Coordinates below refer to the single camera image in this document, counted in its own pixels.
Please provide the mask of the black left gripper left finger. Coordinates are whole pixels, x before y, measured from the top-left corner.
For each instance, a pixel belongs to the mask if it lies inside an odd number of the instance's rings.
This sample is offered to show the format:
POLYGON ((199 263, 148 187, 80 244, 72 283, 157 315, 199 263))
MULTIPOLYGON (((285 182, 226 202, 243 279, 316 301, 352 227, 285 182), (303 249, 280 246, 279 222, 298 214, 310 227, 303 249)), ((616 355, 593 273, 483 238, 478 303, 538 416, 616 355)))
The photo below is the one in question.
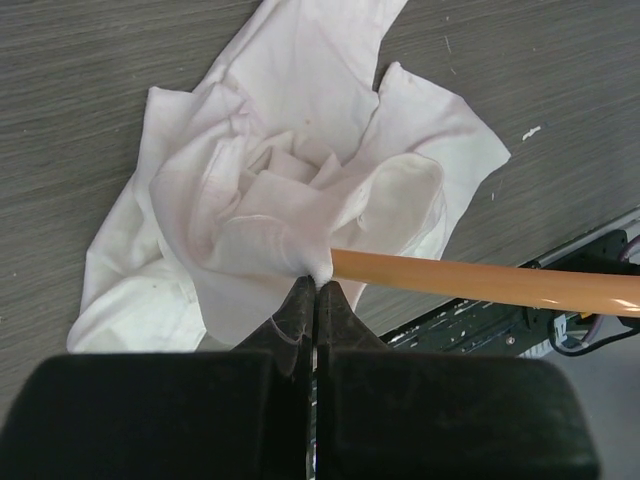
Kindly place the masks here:
POLYGON ((306 479, 314 282, 226 352, 42 362, 1 432, 5 479, 306 479))

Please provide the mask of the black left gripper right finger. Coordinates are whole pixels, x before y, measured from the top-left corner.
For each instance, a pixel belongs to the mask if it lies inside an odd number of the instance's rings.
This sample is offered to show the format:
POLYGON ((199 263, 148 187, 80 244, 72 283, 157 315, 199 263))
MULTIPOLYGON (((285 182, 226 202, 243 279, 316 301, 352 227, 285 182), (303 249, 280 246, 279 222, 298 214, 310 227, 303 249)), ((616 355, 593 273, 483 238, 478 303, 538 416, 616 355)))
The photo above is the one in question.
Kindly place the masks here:
POLYGON ((316 297, 320 479, 596 479, 567 378, 540 360, 389 349, 331 282, 316 297))

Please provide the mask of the orange hanger with metal hook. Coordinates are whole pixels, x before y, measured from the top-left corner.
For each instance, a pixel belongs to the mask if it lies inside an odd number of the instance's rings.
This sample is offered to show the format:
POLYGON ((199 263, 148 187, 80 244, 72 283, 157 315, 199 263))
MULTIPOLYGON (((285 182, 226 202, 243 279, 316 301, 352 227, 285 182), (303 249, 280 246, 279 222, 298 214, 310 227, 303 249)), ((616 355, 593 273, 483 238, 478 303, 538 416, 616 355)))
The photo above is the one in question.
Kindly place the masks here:
POLYGON ((637 318, 639 278, 331 251, 336 278, 500 304, 637 318))

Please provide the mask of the white t shirt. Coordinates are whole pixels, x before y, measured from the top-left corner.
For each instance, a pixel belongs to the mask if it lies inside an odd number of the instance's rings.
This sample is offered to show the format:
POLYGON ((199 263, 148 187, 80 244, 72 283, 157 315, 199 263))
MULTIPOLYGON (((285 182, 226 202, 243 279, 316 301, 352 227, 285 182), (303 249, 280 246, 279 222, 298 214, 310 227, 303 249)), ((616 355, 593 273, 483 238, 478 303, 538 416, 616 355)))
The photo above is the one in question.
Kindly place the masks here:
POLYGON ((400 1, 265 1, 190 92, 149 90, 137 167, 86 253, 72 353, 235 346, 345 249, 438 259, 510 157, 398 63, 400 1))

